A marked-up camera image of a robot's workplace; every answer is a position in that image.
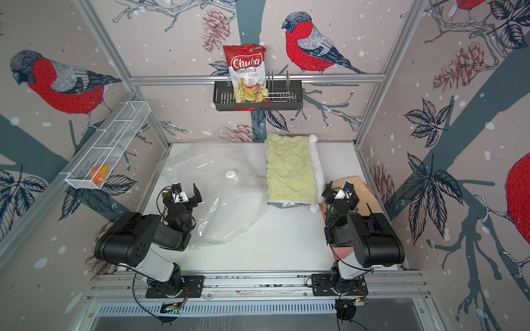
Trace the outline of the pale green fleece blanket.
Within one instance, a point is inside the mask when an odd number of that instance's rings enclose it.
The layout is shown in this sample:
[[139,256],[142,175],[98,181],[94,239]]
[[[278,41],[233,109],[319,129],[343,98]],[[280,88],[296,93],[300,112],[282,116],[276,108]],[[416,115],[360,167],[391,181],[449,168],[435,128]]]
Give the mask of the pale green fleece blanket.
[[265,141],[269,202],[311,204],[316,213],[323,203],[325,179],[317,151],[318,138],[270,134]]

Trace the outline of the teal bear blanket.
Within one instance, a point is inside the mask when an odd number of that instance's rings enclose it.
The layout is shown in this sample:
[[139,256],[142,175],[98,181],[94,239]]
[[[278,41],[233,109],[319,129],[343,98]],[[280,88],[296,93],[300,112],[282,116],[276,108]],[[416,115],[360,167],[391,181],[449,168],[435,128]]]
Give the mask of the teal bear blanket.
[[305,203],[295,203],[290,201],[278,201],[278,202],[269,202],[269,205],[272,205],[276,208],[297,208],[297,207],[310,207],[311,204]]

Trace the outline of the red Chuba chips bag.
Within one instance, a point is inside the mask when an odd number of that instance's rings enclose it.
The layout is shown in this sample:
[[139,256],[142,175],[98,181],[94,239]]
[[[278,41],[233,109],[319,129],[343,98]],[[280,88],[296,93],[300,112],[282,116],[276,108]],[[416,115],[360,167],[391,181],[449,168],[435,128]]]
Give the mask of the red Chuba chips bag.
[[264,56],[266,48],[247,44],[223,46],[236,103],[262,103],[269,96]]

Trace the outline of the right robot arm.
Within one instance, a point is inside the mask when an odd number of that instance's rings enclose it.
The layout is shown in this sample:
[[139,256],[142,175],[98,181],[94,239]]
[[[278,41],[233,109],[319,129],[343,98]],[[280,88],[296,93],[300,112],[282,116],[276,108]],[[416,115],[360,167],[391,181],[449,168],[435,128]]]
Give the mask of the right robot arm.
[[331,289],[339,295],[364,294],[357,283],[377,268],[389,268],[405,260],[404,246],[381,212],[367,216],[356,211],[360,202],[353,183],[340,188],[332,183],[322,193],[324,235],[335,257],[330,271]]

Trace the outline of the beige pink cutting board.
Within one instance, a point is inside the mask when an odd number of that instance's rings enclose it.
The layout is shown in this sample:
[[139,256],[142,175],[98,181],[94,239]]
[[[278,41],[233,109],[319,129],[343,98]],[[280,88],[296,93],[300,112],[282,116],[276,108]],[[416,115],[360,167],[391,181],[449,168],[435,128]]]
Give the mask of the beige pink cutting board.
[[[345,177],[333,181],[331,184],[332,189],[339,191],[346,182],[352,183],[354,186],[355,193],[360,199],[360,202],[357,204],[356,211],[361,214],[363,217],[368,217],[370,214],[381,213],[386,217],[385,212],[381,208],[379,201],[369,190],[369,187],[363,180],[358,176]],[[338,260],[341,258],[346,263],[353,265],[356,262],[356,256],[354,254],[354,248],[349,247],[336,247],[333,248],[335,252],[335,259]]]

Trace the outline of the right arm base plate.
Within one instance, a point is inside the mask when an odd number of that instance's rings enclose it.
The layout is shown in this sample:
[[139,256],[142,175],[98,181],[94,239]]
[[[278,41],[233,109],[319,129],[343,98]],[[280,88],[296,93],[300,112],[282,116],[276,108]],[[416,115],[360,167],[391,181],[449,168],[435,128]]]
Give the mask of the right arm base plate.
[[312,274],[311,288],[315,297],[366,297],[369,293],[364,277],[346,280],[331,273]]

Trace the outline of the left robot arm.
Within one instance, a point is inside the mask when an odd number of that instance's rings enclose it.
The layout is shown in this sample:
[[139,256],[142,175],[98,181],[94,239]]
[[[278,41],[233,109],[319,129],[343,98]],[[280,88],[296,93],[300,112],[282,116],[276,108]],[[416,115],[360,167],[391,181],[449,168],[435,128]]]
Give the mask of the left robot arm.
[[181,268],[163,258],[152,248],[185,251],[196,222],[193,209],[202,202],[196,186],[188,196],[180,183],[162,190],[166,212],[142,215],[127,212],[122,215],[95,244],[95,258],[115,266],[130,268],[146,277],[146,298],[199,298],[204,277],[183,276]]

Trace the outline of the white mesh wall basket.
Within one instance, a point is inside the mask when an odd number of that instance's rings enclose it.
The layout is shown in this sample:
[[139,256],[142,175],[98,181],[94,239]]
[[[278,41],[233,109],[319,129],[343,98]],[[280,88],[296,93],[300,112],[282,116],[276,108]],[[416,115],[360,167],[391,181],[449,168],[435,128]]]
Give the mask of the white mesh wall basket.
[[[95,143],[69,172],[66,183],[74,189],[101,189],[150,113],[151,109],[146,102],[122,103],[113,121],[95,133]],[[103,184],[97,186],[88,177],[90,171],[98,165],[106,164],[110,166],[108,177]]]

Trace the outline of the black wall shelf basket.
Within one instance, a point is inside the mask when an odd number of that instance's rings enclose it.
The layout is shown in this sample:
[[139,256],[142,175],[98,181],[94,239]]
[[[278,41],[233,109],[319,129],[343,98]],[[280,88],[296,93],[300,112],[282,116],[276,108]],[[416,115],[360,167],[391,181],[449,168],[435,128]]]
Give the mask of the black wall shelf basket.
[[219,111],[299,110],[303,104],[300,81],[273,80],[249,87],[242,81],[233,88],[226,81],[214,85],[213,101]]

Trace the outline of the clear plastic vacuum bag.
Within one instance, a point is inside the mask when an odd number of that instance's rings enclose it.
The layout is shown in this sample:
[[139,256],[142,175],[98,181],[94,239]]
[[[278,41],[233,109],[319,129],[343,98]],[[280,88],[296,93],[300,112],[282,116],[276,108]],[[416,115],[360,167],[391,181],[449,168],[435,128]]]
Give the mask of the clear plastic vacuum bag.
[[163,189],[181,183],[190,197],[193,184],[203,202],[193,209],[196,226],[188,246],[223,245],[244,234],[263,214],[266,181],[248,157],[248,144],[200,142],[176,145],[166,160]]

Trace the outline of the orange item in basket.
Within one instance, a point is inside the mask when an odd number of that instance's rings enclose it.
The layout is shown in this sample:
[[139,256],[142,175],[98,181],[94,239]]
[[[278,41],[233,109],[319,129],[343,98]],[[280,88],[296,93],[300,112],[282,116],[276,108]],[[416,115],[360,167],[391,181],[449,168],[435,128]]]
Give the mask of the orange item in basket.
[[110,172],[110,166],[108,164],[106,165],[100,165],[94,167],[89,174],[89,179],[97,186],[100,184],[103,184]]

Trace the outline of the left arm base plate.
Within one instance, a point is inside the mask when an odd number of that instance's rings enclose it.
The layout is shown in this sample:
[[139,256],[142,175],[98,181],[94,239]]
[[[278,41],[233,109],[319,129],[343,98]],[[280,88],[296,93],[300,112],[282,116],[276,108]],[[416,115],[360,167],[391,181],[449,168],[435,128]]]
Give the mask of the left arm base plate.
[[147,280],[147,299],[200,298],[204,285],[204,276],[176,276],[167,282]]

